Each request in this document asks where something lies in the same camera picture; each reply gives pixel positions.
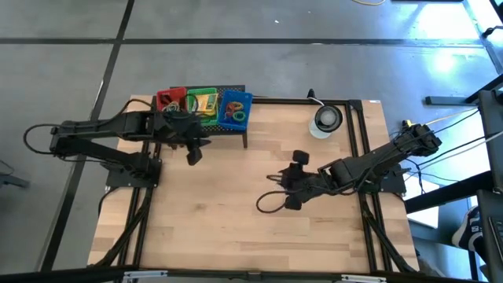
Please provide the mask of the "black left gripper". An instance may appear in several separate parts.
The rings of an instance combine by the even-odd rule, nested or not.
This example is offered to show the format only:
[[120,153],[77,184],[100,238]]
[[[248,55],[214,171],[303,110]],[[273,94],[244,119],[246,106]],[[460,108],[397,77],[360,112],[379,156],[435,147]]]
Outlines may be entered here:
[[155,114],[155,140],[175,149],[184,145],[190,166],[202,159],[201,147],[211,144],[210,134],[204,131],[200,119],[194,114],[184,112],[157,112]]

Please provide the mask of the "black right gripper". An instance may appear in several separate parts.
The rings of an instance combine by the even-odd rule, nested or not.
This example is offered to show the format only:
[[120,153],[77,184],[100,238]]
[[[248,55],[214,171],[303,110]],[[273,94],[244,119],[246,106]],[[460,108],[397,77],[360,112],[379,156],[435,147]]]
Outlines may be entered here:
[[292,162],[279,175],[267,175],[276,186],[285,189],[285,208],[299,211],[303,204],[322,194],[329,194],[331,190],[325,180],[319,175],[303,170],[308,165],[310,155],[302,150],[294,150]]

